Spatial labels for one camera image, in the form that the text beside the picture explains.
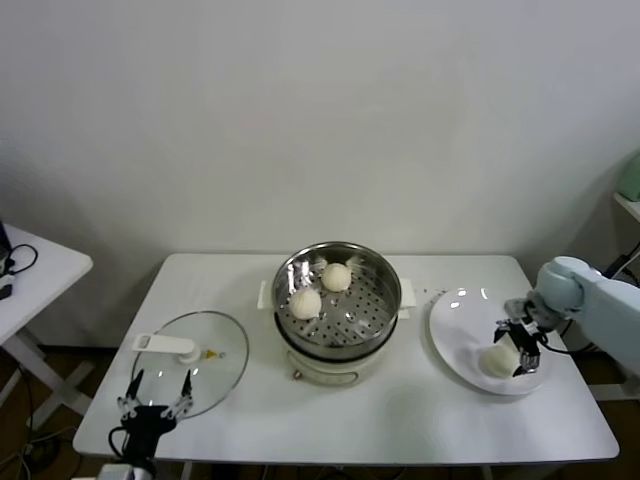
black cable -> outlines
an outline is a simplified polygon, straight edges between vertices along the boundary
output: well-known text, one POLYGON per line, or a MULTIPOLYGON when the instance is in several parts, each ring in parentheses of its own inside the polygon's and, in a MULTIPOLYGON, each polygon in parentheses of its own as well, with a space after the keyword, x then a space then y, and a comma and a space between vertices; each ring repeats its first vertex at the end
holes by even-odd
POLYGON ((111 447, 111 450, 113 451, 113 453, 115 454, 116 457, 118 458, 123 458, 122 453, 116 448, 115 444, 113 443, 113 434, 116 432, 124 432, 125 428, 124 427, 115 427, 112 428, 111 431, 109 432, 109 436, 107 437, 109 440, 109 446, 111 447))
POLYGON ((585 345, 584 347, 578 350, 558 350, 557 348, 550 347, 549 345, 547 345, 546 342, 542 342, 542 341, 540 341, 540 345, 542 345, 544 348, 546 348, 550 352, 561 353, 563 355, 575 355, 578 353, 584 353, 584 352, 587 352, 588 350, 591 350, 593 347, 595 347, 595 345, 592 342, 589 342, 588 345, 585 345))
MULTIPOLYGON (((531 312, 529 311, 529 309, 531 308, 531 305, 532 304, 529 301, 524 302, 523 308, 524 308, 524 312, 527 314, 527 316, 529 316, 529 318, 534 318, 531 315, 531 312)), ((578 350, 558 350, 557 348, 553 348, 553 347, 550 347, 548 345, 549 339, 547 338, 547 335, 545 333, 540 332, 540 334, 535 335, 534 338, 538 341, 538 343, 540 345, 542 345, 544 348, 546 348, 550 352, 560 353, 562 355, 575 355, 575 354, 578 354, 578 353, 584 353, 584 352, 590 350, 591 348, 595 347, 593 342, 589 342, 587 345, 585 345, 582 348, 579 348, 578 350)))
POLYGON ((38 261, 38 255, 39 255, 38 254, 38 250, 36 250, 36 248, 34 246, 29 245, 28 243, 22 243, 20 245, 16 245, 15 247, 13 247, 11 249, 11 253, 9 254, 9 257, 11 257, 11 255, 13 255, 13 252, 15 252, 19 248, 30 248, 33 251, 33 260, 31 260, 31 263, 29 265, 27 265, 26 267, 22 267, 19 270, 12 270, 11 274, 13 274, 13 275, 17 275, 19 273, 24 272, 25 270, 29 270, 38 261))
POLYGON ((625 268, 624 270, 622 270, 621 273, 624 273, 627 277, 633 280, 633 283, 635 284, 636 287, 640 287, 640 282, 638 281, 638 277, 636 277, 634 273, 631 270, 629 270, 629 268, 625 268))
POLYGON ((565 334, 567 333, 571 325, 573 325, 573 320, 569 320, 569 323, 567 323, 567 326, 564 327, 564 330, 562 330, 562 332, 560 333, 560 338, 564 338, 565 334))

cable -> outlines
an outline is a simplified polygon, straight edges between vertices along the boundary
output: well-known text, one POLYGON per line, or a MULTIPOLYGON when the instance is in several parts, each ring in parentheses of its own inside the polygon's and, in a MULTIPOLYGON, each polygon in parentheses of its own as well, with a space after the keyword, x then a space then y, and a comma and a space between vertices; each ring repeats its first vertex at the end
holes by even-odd
POLYGON ((109 440, 109 446, 111 447, 111 450, 113 451, 113 453, 115 454, 116 457, 118 458, 123 458, 122 453, 116 448, 115 444, 113 443, 113 434, 116 432, 124 432, 125 428, 124 427, 115 427, 112 428, 111 431, 109 432, 109 436, 107 437, 109 440))
POLYGON ((13 255, 13 253, 18 250, 19 248, 30 248, 33 251, 33 260, 31 260, 31 263, 29 265, 27 265, 26 267, 22 267, 19 270, 12 270, 11 274, 12 275, 17 275, 19 273, 24 272, 25 270, 29 270, 31 267, 33 267, 35 265, 35 263, 38 261, 38 250, 36 250, 36 248, 32 245, 29 245, 28 243, 22 243, 20 245, 16 245, 15 247, 13 247, 11 249, 11 253, 9 254, 9 257, 11 257, 11 255, 13 255))
POLYGON ((638 249, 640 249, 640 241, 638 241, 638 243, 636 243, 636 246, 631 249, 631 251, 629 252, 629 256, 633 255, 638 249))
POLYGON ((629 270, 629 268, 625 268, 622 271, 622 274, 626 275, 627 277, 629 277, 633 281, 633 284, 636 287, 640 287, 640 281, 638 281, 638 277, 636 277, 635 274, 631 270, 629 270))
POLYGON ((27 472, 27 480, 31 480, 31 470, 29 470, 29 466, 27 465, 27 462, 22 455, 20 456, 20 468, 18 469, 18 473, 16 474, 16 480, 20 478, 22 467, 24 467, 24 471, 27 472))
POLYGON ((542 345, 544 348, 546 348, 550 352, 561 353, 563 355, 575 355, 577 353, 585 353, 585 352, 591 350, 593 347, 595 347, 595 345, 593 343, 591 343, 591 342, 588 345, 585 345, 584 347, 582 347, 582 348, 580 348, 578 350, 558 350, 557 348, 550 347, 549 345, 547 345, 546 343, 543 343, 543 342, 540 342, 540 345, 542 345))
POLYGON ((567 323, 567 326, 564 327, 564 330, 562 330, 562 332, 560 333, 560 338, 564 338, 565 334, 567 333, 571 325, 573 325, 573 320, 569 320, 569 323, 567 323))
POLYGON ((612 279, 616 278, 620 272, 622 272, 625 268, 627 268, 629 265, 631 265, 633 262, 635 262, 638 257, 640 257, 640 249, 634 253, 631 258, 629 258, 629 260, 627 260, 625 263, 622 264, 622 266, 620 268, 618 268, 618 270, 616 270, 616 272, 611 276, 612 279))

floor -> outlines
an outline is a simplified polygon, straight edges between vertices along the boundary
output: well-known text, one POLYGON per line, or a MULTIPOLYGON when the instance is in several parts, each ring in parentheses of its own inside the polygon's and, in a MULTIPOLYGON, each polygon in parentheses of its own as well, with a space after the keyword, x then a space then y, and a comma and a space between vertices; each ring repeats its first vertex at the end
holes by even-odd
MULTIPOLYGON (((112 354, 110 352, 86 353, 69 352, 49 353, 48 363, 61 375, 67 376, 81 360, 89 360, 96 365, 96 369, 82 383, 81 390, 87 395, 93 396, 100 381, 106 373, 111 363, 112 354)), ((612 383, 619 382, 621 376, 613 363, 603 357, 586 358, 577 360, 587 383, 612 383)), ((0 385, 4 385, 13 373, 15 367, 13 360, 0 351, 0 385)), ((48 396, 47 387, 37 379, 29 377, 33 400, 35 406, 39 405, 48 396)), ((19 462, 2 463, 2 459, 7 458, 18 451, 27 438, 27 428, 25 421, 29 415, 29 400, 25 382, 20 381, 11 396, 0 408, 0 428, 3 435, 0 435, 0 480, 15 479, 18 474, 19 462)), ((620 456, 615 460, 602 463, 576 464, 562 468, 560 471, 550 475, 551 480, 584 480, 611 478, 616 480, 640 478, 640 402, 610 402, 601 404, 602 411, 606 416, 618 442, 620 443, 620 456)), ((55 432, 67 426, 77 426, 80 423, 80 416, 63 407, 60 408, 53 417, 44 425, 35 436, 44 433, 55 432)), ((70 440, 73 438, 73 431, 68 430, 61 434, 67 441, 59 444, 60 451, 51 465, 40 471, 32 472, 33 479, 70 479, 75 473, 75 477, 95 477, 100 467, 105 463, 105 459, 81 458, 74 452, 70 440)), ((169 474, 178 474, 181 466, 179 464, 161 465, 163 471, 169 474)), ((496 478, 513 467, 494 468, 496 478)), ((333 476, 332 479, 354 478, 356 480, 390 480, 398 475, 401 469, 397 468, 347 468, 346 476, 333 476)), ((199 464, 194 468, 192 478, 201 479, 239 479, 239 480, 319 480, 324 478, 331 470, 321 470, 320 467, 295 467, 295 466, 271 466, 264 475, 264 467, 261 465, 204 465, 199 464)), ((482 478, 479 468, 456 467, 456 468, 410 468, 402 475, 403 480, 412 479, 434 479, 434 480, 479 480, 482 478)))

table leg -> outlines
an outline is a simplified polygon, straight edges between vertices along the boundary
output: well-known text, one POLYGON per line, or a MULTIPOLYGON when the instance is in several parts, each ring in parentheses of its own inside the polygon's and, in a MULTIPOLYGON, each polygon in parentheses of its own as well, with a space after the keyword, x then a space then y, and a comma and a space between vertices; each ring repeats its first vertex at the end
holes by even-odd
POLYGON ((182 474, 180 480, 191 480, 191 470, 193 469, 193 462, 185 462, 182 467, 182 474))
POLYGON ((51 414, 63 404, 80 415, 84 415, 89 408, 91 399, 74 387, 93 370, 93 365, 89 362, 82 362, 67 379, 63 379, 41 358, 40 349, 33 344, 29 345, 29 343, 14 335, 5 341, 2 348, 53 392, 34 412, 32 429, 38 430, 51 414))
POLYGON ((624 383, 589 385, 589 390, 597 402, 640 400, 640 379, 631 376, 624 383))
MULTIPOLYGON (((21 332, 18 332, 16 335, 19 336, 20 339, 30 349, 32 349, 36 353, 36 355, 38 355, 40 358, 44 358, 44 353, 31 340, 31 337, 29 336, 28 332, 26 332, 25 334, 21 331, 21 332)), ((7 381, 7 383, 5 383, 4 387, 2 387, 2 391, 0 391, 0 407, 2 407, 2 405, 4 405, 4 402, 7 400, 7 398, 9 398, 9 395, 11 395, 11 392, 13 392, 13 389, 16 387, 19 380, 20 380, 20 371, 16 369, 11 375, 11 377, 9 378, 9 380, 7 381)))
POLYGON ((493 472, 490 465, 482 465, 480 470, 482 471, 482 480, 493 480, 493 472))
POLYGON ((542 480, 556 470, 560 470, 562 467, 564 467, 564 464, 562 463, 527 465, 526 467, 516 468, 500 480, 542 480))

